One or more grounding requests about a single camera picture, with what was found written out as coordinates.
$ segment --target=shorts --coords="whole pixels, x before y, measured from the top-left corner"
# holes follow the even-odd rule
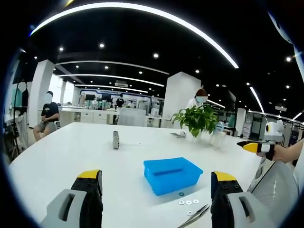
[[[40,122],[36,127],[39,128],[40,132],[43,132],[46,127],[50,129],[50,133],[56,130],[54,122]]]

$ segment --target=tweezers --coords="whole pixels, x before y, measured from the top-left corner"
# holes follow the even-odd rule
[[[181,224],[179,227],[177,228],[184,228],[190,224],[192,224],[193,222],[195,222],[196,220],[198,220],[203,214],[205,214],[205,212],[210,208],[210,206],[208,206],[207,204],[202,207],[201,209],[199,209],[193,216],[191,216],[191,218],[189,218],[187,221],[185,221],[183,224]]]

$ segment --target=blue plastic box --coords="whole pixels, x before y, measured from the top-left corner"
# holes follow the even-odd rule
[[[203,173],[185,158],[144,161],[144,176],[155,195],[163,195],[195,185]]]

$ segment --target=black ceiling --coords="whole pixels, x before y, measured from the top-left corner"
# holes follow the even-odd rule
[[[37,62],[43,59],[54,63],[79,60],[124,62],[155,68],[169,75],[118,64],[72,63],[62,66],[72,74],[123,76],[163,85],[166,85],[169,76],[182,71],[202,80],[211,95],[210,100],[219,102],[221,99],[219,103],[225,105],[228,98],[224,95],[228,89],[237,100],[242,101],[239,106],[246,105],[251,110],[260,111],[246,85],[249,82],[266,113],[279,114],[274,107],[276,104],[287,107],[287,112],[281,115],[289,118],[304,109],[301,74],[295,59],[291,62],[285,60],[287,56],[294,55],[293,45],[279,35],[268,13],[256,1],[204,1],[203,5],[195,0],[124,2],[151,6],[184,19],[223,47],[239,69],[235,69],[213,46],[189,29],[160,16],[118,8],[85,10],[43,27],[28,39],[28,46],[24,47],[27,53],[23,60],[28,62],[28,68],[35,69]],[[68,8],[87,3],[75,0]],[[53,8],[51,15],[60,11],[63,9]],[[105,48],[100,49],[100,43],[104,43]],[[59,47],[63,47],[64,51],[60,52]],[[158,59],[153,58],[155,52],[160,55]],[[54,73],[64,74],[58,69]],[[27,73],[28,80],[32,77],[33,73]],[[92,80],[95,85],[109,85],[115,81],[96,76],[78,78],[86,84],[91,84]],[[64,79],[73,82],[70,77]],[[134,89],[149,91],[149,95],[165,95],[165,87],[128,80],[127,83]],[[300,116],[298,120],[304,121],[304,117]]]

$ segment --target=window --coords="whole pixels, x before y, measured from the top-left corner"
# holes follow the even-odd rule
[[[62,82],[62,78],[52,75],[48,90],[53,92],[53,102],[55,103],[60,103]]]
[[[74,92],[74,84],[70,82],[66,82],[66,89],[63,96],[64,104],[73,101],[73,92]]]

